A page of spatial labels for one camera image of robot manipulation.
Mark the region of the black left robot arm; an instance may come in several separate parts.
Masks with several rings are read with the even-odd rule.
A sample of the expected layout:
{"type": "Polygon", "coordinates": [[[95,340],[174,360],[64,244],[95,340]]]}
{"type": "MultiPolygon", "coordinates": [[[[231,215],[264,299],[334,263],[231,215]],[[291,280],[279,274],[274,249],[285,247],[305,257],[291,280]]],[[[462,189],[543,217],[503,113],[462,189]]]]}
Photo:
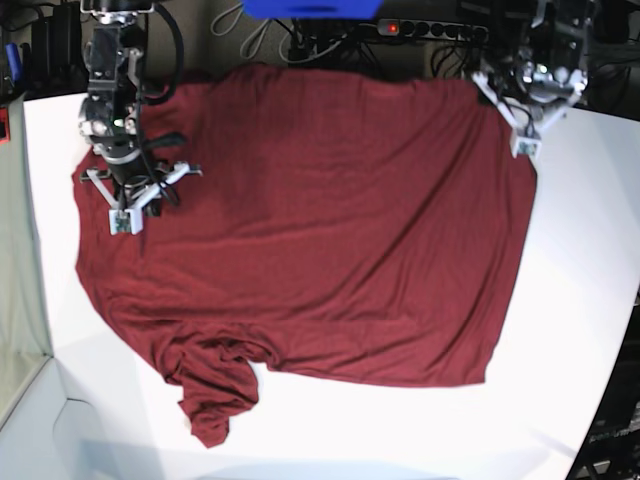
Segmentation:
{"type": "Polygon", "coordinates": [[[516,136],[539,138],[582,99],[595,1],[527,1],[522,18],[491,1],[489,47],[470,79],[516,136]]]}

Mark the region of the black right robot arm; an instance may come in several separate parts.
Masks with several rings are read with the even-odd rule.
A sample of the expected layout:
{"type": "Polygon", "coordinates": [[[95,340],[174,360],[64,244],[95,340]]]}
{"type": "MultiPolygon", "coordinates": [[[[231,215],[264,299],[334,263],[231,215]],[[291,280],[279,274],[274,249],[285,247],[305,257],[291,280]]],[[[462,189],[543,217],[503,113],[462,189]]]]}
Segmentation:
{"type": "Polygon", "coordinates": [[[159,1],[83,1],[83,13],[98,24],[84,62],[87,94],[79,114],[79,132],[106,167],[91,167],[80,176],[91,182],[109,206],[117,233],[134,233],[147,216],[157,216],[161,202],[179,202],[173,186],[197,168],[185,162],[158,161],[157,149],[185,144],[179,132],[148,139],[141,127],[145,106],[160,106],[176,93],[184,71],[184,40],[174,17],[159,1]],[[158,14],[168,26],[175,49],[175,68],[166,89],[154,92],[145,80],[148,19],[158,14]]]}

